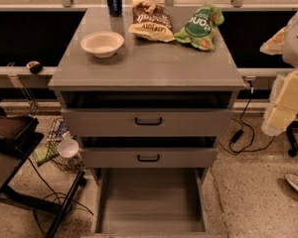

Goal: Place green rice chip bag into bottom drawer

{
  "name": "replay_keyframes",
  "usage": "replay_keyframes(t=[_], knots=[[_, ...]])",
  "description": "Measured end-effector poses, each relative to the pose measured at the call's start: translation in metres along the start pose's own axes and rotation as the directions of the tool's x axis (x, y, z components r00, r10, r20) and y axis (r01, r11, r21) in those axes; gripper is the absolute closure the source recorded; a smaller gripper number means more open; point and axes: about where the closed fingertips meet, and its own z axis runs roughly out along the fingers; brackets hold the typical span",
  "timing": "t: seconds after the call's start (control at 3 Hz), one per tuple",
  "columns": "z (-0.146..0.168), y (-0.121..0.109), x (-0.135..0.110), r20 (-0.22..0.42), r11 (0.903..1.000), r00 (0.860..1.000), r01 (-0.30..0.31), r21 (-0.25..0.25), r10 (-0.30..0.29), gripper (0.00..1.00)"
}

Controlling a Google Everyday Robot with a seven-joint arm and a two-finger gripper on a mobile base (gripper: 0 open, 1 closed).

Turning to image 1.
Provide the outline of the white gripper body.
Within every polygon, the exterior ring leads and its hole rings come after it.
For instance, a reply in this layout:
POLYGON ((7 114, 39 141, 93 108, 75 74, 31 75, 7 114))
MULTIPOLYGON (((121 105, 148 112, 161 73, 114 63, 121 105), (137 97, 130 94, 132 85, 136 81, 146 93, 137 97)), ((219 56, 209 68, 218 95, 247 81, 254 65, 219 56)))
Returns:
POLYGON ((261 130, 265 135, 280 135, 295 119, 298 113, 297 81, 298 76, 293 73, 276 77, 261 125, 261 130))

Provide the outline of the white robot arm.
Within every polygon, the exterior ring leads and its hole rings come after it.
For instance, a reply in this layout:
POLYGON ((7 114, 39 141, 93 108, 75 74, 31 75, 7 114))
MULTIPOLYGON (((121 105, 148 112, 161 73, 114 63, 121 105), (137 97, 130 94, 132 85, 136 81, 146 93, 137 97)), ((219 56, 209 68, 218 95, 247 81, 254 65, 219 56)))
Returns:
POLYGON ((298 11, 260 51, 271 56, 282 55, 283 61, 294 67, 287 75, 277 75, 263 116, 263 133, 277 136, 285 132, 298 115, 298 11))

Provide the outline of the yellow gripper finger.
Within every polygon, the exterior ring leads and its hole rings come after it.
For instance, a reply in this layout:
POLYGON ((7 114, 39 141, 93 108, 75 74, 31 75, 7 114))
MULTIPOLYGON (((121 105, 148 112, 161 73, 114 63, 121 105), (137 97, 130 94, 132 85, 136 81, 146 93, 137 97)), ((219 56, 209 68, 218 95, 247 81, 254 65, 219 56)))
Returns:
POLYGON ((270 56, 281 55, 283 52, 284 32, 285 28, 280 29, 273 37, 266 41, 259 50, 270 56))
POLYGON ((285 131, 298 115, 298 69, 278 75, 266 109, 266 130, 285 131))

